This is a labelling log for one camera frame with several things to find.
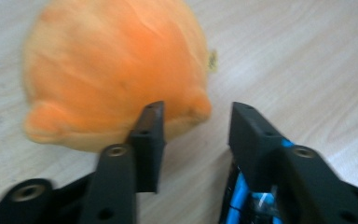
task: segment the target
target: orange stuffed animal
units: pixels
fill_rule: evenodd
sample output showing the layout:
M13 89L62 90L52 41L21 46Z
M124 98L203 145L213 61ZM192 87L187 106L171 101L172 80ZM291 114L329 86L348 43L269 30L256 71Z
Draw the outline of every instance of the orange stuffed animal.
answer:
M207 63L182 0L53 0L25 45L24 130L37 143L99 151L164 101L171 139L210 116Z

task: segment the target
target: wooden table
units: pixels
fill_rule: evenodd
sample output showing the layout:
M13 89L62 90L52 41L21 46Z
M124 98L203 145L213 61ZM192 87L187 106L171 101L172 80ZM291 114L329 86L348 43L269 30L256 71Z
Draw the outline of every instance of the wooden table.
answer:
M319 150L358 186L358 1L188 0L219 55L211 119L165 151L158 195L139 223L216 223L231 155L231 102L253 105L282 133ZM21 132L27 104L21 47L47 0L0 1L0 195L22 180L66 185L94 169L91 153L37 145Z

